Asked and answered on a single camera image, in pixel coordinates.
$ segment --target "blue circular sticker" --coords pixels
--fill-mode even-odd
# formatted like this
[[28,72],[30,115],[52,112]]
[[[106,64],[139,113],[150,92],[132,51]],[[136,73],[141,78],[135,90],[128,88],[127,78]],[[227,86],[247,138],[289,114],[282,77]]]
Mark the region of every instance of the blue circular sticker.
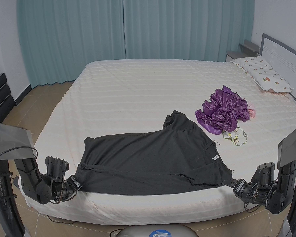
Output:
[[149,237],[172,237],[172,235],[167,230],[156,230],[153,231]]

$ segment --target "pink cloth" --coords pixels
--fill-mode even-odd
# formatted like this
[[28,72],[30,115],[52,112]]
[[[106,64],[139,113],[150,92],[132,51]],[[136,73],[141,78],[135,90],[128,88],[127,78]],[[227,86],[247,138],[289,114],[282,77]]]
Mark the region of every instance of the pink cloth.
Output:
[[249,111],[249,115],[250,117],[255,117],[256,114],[256,110],[255,110],[255,106],[252,102],[248,101],[248,111]]

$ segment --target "purple garment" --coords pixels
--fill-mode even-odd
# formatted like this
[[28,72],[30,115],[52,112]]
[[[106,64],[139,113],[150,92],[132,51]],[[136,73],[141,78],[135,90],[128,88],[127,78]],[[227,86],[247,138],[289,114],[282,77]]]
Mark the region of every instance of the purple garment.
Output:
[[210,102],[205,100],[203,111],[195,111],[198,123],[213,134],[221,134],[223,130],[232,132],[237,128],[237,119],[250,119],[248,103],[245,99],[233,93],[225,85],[215,90],[210,96]]

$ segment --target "curtain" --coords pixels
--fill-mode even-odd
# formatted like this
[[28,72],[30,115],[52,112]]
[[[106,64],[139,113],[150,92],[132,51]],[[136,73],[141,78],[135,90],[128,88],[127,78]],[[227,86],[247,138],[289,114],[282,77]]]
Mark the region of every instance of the curtain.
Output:
[[95,60],[125,59],[123,0],[18,0],[31,86],[76,79]]
[[126,57],[225,61],[253,12],[254,0],[124,0]]

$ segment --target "white sticker label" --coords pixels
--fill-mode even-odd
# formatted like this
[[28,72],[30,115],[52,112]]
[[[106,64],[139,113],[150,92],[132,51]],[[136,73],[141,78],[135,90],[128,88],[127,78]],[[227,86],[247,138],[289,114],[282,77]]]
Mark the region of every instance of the white sticker label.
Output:
[[80,187],[80,184],[77,182],[77,180],[73,176],[71,177],[71,179],[76,184],[76,186],[79,188]]
[[242,182],[240,183],[240,185],[238,186],[238,188],[236,189],[237,192],[240,191],[241,187],[243,186],[243,184],[245,183],[245,180],[242,180]]

